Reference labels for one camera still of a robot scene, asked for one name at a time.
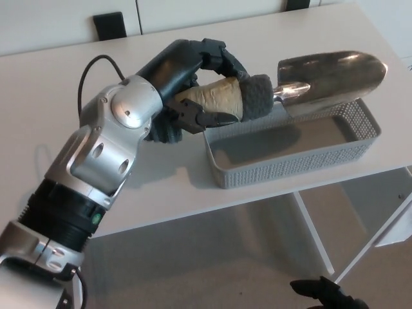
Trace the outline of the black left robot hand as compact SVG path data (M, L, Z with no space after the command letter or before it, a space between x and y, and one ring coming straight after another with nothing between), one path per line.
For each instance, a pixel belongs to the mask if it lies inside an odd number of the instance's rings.
M209 127L239 121L229 113L208 112L191 99L175 99L178 93L198 85L196 72L199 69L224 77L243 77L247 73L239 60L226 50L223 41L175 40L137 72L154 86L164 105L155 116L146 140L174 144L182 139L182 131L196 134Z

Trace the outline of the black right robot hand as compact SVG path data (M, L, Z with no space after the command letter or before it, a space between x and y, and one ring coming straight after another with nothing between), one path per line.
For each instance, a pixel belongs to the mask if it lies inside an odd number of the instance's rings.
M339 285L323 276L319 279L293 280L290 286L295 293L321 303L312 308L369 308L362 299L346 295Z

